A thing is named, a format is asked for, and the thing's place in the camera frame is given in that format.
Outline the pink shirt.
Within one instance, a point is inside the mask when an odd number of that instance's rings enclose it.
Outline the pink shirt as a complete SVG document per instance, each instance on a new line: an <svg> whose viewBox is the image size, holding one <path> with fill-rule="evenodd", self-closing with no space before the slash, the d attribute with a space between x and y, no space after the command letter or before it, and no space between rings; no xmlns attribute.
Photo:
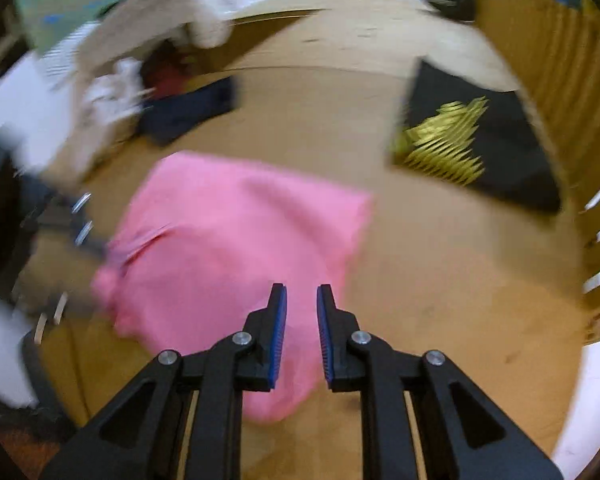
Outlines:
<svg viewBox="0 0 600 480"><path fill-rule="evenodd" d="M152 166L110 240L92 291L148 350L211 348L287 289L282 367L245 415L278 422L320 380L315 296L340 292L372 218L370 193L260 162L180 151Z"/></svg>

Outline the white garment pile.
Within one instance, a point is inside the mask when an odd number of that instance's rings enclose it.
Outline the white garment pile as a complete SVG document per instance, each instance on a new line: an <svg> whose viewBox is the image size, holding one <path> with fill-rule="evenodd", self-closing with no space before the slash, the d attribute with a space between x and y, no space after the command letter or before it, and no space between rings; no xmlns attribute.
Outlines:
<svg viewBox="0 0 600 480"><path fill-rule="evenodd" d="M82 118L89 125L108 125L140 112L143 100L154 92L140 76L142 62L122 58L110 74L96 77L82 99Z"/></svg>

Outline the navy blue garment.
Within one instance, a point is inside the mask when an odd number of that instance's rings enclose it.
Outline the navy blue garment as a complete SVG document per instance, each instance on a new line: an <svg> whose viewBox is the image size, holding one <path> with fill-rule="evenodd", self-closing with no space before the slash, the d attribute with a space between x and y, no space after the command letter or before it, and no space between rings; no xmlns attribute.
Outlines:
<svg viewBox="0 0 600 480"><path fill-rule="evenodd" d="M233 76L178 96L151 99L143 104L135 135L167 146L203 122L231 112L236 104L237 84Z"/></svg>

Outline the red garment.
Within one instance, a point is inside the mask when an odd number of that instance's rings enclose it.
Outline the red garment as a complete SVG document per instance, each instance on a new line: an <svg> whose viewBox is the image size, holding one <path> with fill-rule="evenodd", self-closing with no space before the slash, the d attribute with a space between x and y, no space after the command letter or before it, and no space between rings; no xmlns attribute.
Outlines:
<svg viewBox="0 0 600 480"><path fill-rule="evenodd" d="M151 99L156 100L184 93L189 72L181 51L166 40L145 58L140 78Z"/></svg>

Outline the black garment with gold print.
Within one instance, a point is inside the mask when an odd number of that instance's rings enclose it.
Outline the black garment with gold print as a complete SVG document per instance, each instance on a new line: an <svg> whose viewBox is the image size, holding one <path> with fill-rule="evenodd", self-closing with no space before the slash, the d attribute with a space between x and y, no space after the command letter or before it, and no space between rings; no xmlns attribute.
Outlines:
<svg viewBox="0 0 600 480"><path fill-rule="evenodd" d="M515 91L495 91L422 58L404 100L392 162L540 214L562 199L544 148Z"/></svg>

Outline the white tablecloth table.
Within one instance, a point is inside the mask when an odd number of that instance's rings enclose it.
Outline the white tablecloth table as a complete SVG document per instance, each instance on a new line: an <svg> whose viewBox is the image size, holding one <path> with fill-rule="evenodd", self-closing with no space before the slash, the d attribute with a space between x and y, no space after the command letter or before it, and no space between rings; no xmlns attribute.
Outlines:
<svg viewBox="0 0 600 480"><path fill-rule="evenodd" d="M125 0L102 18L76 50L76 68L83 78L82 99L99 76L110 74L122 58L136 58L158 41L182 32L195 47L222 46L230 36L234 17L266 0ZM81 108L76 128L67 142L65 158L71 180L84 179L114 149L128 140L140 112L113 124L89 125Z"/></svg>

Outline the wooden slatted railing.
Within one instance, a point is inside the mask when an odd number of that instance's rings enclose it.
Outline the wooden slatted railing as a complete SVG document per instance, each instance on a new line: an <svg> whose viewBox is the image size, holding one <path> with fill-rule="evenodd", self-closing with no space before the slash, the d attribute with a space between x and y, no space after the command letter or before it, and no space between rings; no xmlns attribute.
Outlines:
<svg viewBox="0 0 600 480"><path fill-rule="evenodd" d="M566 206L586 344L600 342L600 11L554 0L477 0L475 76L517 90Z"/></svg>

